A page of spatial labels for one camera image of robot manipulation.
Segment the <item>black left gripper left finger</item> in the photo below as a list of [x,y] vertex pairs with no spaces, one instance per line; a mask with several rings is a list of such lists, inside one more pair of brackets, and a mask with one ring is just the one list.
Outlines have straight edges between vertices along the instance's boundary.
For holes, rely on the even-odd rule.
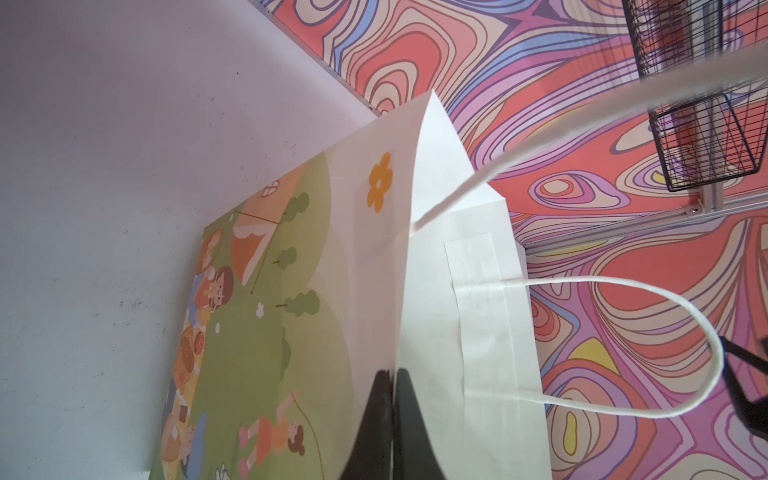
[[340,479],[389,479],[392,437],[392,377],[389,371],[380,370],[374,376],[358,433]]

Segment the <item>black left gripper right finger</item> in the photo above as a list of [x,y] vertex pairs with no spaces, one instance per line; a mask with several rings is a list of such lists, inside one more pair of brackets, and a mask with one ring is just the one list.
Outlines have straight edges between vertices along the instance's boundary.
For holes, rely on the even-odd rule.
[[396,374],[393,406],[393,473],[397,480],[444,480],[409,372]]

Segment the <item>white paper bag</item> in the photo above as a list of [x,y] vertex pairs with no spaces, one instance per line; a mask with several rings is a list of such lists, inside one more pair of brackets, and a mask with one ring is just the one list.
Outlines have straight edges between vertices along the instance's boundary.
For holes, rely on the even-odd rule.
[[[767,50],[728,54],[705,80],[767,74]],[[707,373],[688,399],[642,407],[615,385],[542,391],[528,276],[490,185],[501,171],[677,88],[602,95],[474,169],[425,93],[268,184],[209,225],[165,402],[154,479],[338,479],[375,374],[406,369],[445,477],[550,472],[545,409],[628,423],[687,413],[715,389],[719,337],[690,301]]]

